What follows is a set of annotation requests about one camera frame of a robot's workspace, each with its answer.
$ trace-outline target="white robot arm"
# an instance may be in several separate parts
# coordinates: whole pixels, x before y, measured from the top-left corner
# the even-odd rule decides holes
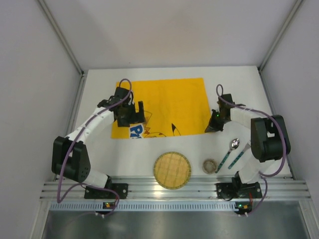
[[[225,196],[228,198],[249,198],[249,195],[253,193],[255,198],[260,198],[261,193],[256,193],[260,192],[258,183],[260,175],[263,177],[277,175],[284,166],[284,160],[275,173],[265,175],[263,172],[275,160],[286,157],[291,150],[284,119],[280,115],[270,116],[258,110],[244,108],[243,105],[236,105],[231,94],[224,95],[222,93],[220,96],[217,89],[219,109],[218,111],[212,110],[212,116],[205,132],[223,131],[225,123],[238,122],[251,131],[251,150],[253,153],[246,165],[232,178],[232,183],[217,185],[220,192],[218,197],[222,199]]]
[[[92,115],[74,132],[66,137],[57,137],[53,144],[52,172],[86,185],[110,188],[111,177],[91,169],[85,143],[94,140],[99,132],[115,120],[119,127],[145,122],[143,102],[138,102],[139,111],[136,112],[130,95],[133,98],[131,90],[117,87],[114,96],[102,100]]]

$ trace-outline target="teal spoon handle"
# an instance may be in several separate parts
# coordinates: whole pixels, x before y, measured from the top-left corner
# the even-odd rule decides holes
[[[241,153],[234,159],[234,161],[229,165],[228,169],[231,169],[234,164],[240,159],[241,156],[243,156],[244,151],[241,151]]]
[[[226,159],[228,158],[228,156],[230,155],[231,151],[228,151],[227,154],[225,155],[225,157],[223,158],[223,160],[221,161],[221,163],[218,165],[218,168],[216,170],[216,173],[218,173],[218,171],[221,169],[221,167],[224,165]]]

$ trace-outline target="cable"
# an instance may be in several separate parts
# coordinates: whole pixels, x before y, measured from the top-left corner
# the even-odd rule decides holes
[[[274,172],[274,173],[272,173],[272,174],[264,174],[264,173],[262,173],[262,172],[259,172],[259,174],[260,174],[261,176],[267,177],[267,178],[274,177],[274,176],[276,176],[277,174],[279,174],[280,171],[283,169],[283,167],[284,167],[284,165],[285,165],[287,148],[286,148],[286,143],[285,143],[284,134],[283,134],[283,132],[282,132],[282,130],[281,130],[279,124],[277,123],[277,121],[276,121],[273,117],[271,117],[269,114],[267,114],[267,113],[265,113],[265,112],[263,112],[263,111],[254,110],[254,109],[249,109],[249,108],[244,108],[244,107],[237,106],[237,105],[235,105],[235,104],[232,104],[232,103],[230,103],[230,102],[224,100],[223,98],[221,98],[220,94],[218,93],[218,87],[221,87],[221,94],[222,94],[222,95],[224,94],[224,88],[223,88],[223,86],[222,86],[221,84],[218,84],[218,85],[216,86],[216,94],[217,94],[218,98],[219,98],[222,102],[224,102],[224,103],[226,103],[226,104],[228,104],[228,105],[230,105],[230,106],[233,106],[233,107],[236,107],[236,108],[245,110],[245,111],[252,111],[252,112],[256,112],[256,113],[260,113],[260,114],[262,114],[262,115],[265,115],[266,117],[268,117],[268,118],[274,123],[274,125],[276,126],[276,128],[277,128],[277,130],[278,130],[281,143],[282,143],[282,145],[283,145],[283,158],[282,158],[281,164],[280,164],[280,166],[279,166],[279,168],[278,168],[278,170],[277,170],[276,172]]]
[[[253,206],[253,202],[254,202],[253,195],[252,195],[252,193],[249,193],[249,203],[251,206]]]
[[[264,195],[261,198],[261,200],[259,201],[259,203],[253,208],[253,210],[251,210],[251,212],[248,213],[248,215],[251,215],[253,212],[255,212],[260,207],[260,205],[263,203],[263,201],[266,198],[266,195],[267,195],[267,192],[268,192],[268,183],[267,183],[267,180],[264,177],[261,177],[261,178],[265,181],[265,186],[266,186]]]
[[[65,157],[64,157],[64,160],[63,160],[63,163],[62,163],[61,171],[60,171],[60,177],[59,177],[59,183],[58,183],[58,190],[57,190],[57,195],[56,195],[56,201],[57,201],[57,203],[61,203],[61,202],[64,200],[64,198],[66,197],[66,195],[67,195],[74,187],[80,186],[80,185],[86,185],[86,184],[84,184],[84,183],[74,184],[74,185],[72,185],[68,190],[66,190],[66,192],[64,193],[64,195],[62,196],[62,198],[60,198],[60,196],[61,196],[62,180],[63,180],[63,174],[64,174],[64,169],[65,169],[65,166],[66,166],[66,162],[67,162],[67,160],[68,160],[68,158],[69,158],[69,156],[70,156],[70,153],[71,153],[72,150],[73,150],[73,147],[74,147],[75,143],[77,142],[77,140],[78,140],[78,139],[80,138],[80,136],[82,135],[82,133],[83,133],[85,127],[87,127],[87,126],[89,125],[89,123],[90,123],[93,119],[95,119],[95,118],[97,117],[97,115],[100,115],[100,114],[104,113],[105,111],[108,111],[110,108],[113,108],[113,107],[115,107],[115,106],[121,104],[122,102],[124,102],[124,101],[130,96],[130,94],[131,94],[131,92],[132,92],[132,83],[131,83],[128,79],[122,79],[122,80],[120,81],[120,84],[119,84],[120,86],[121,86],[121,83],[122,83],[123,81],[127,81],[127,82],[130,84],[130,89],[129,89],[128,94],[127,94],[123,99],[121,99],[120,101],[118,101],[117,103],[115,103],[115,104],[113,104],[113,105],[111,105],[111,106],[106,107],[105,109],[99,111],[96,115],[93,115],[91,118],[89,118],[88,121],[85,123],[85,126],[81,128],[81,130],[80,130],[80,132],[78,133],[78,135],[77,135],[77,136],[75,137],[75,139],[72,141],[72,143],[71,143],[71,145],[70,145],[68,151],[66,152]],[[113,213],[113,211],[115,210],[115,208],[116,208],[117,205],[119,204],[120,196],[119,196],[115,191],[113,191],[113,190],[111,190],[111,189],[98,188],[98,187],[94,187],[94,186],[92,186],[92,185],[89,185],[89,186],[92,187],[92,188],[98,189],[98,190],[111,192],[111,193],[113,193],[113,194],[116,195],[116,197],[118,198],[118,200],[116,201],[116,204],[115,204],[113,210],[112,210],[108,215],[110,215],[111,213]]]

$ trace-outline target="black mounting bracket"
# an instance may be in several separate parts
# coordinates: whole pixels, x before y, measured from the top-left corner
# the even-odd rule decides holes
[[[129,185],[127,183],[112,183],[111,190],[117,192],[120,199],[126,199],[129,191]],[[107,191],[102,191],[99,189],[90,188],[86,186],[85,199],[115,199],[115,194]]]
[[[238,172],[232,178],[231,183],[217,183],[217,198],[230,201],[238,198],[262,198],[260,184],[256,183],[242,183]]]

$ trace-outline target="white table surface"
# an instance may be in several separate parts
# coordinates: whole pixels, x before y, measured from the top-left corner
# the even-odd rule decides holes
[[[231,93],[235,103],[243,103],[271,114],[255,66],[89,70],[76,127],[91,115],[98,102],[114,94],[116,82],[123,78],[142,81],[199,77],[204,79],[211,109],[217,109],[215,88],[217,84],[222,84],[224,93]],[[230,154],[218,174],[208,177],[233,176],[251,156],[248,150],[231,170],[227,168],[250,139],[249,129],[236,122],[227,123],[223,132],[164,138],[111,139],[111,129],[111,126],[107,127],[93,143],[87,144],[92,168],[110,176],[153,176],[155,160],[169,151],[177,151],[187,157],[192,175],[207,175],[202,170],[203,161],[213,158],[220,162],[228,151],[229,142],[234,138],[241,140],[238,149]],[[280,160],[266,173],[275,172],[279,165]],[[291,176],[287,163],[279,175]]]

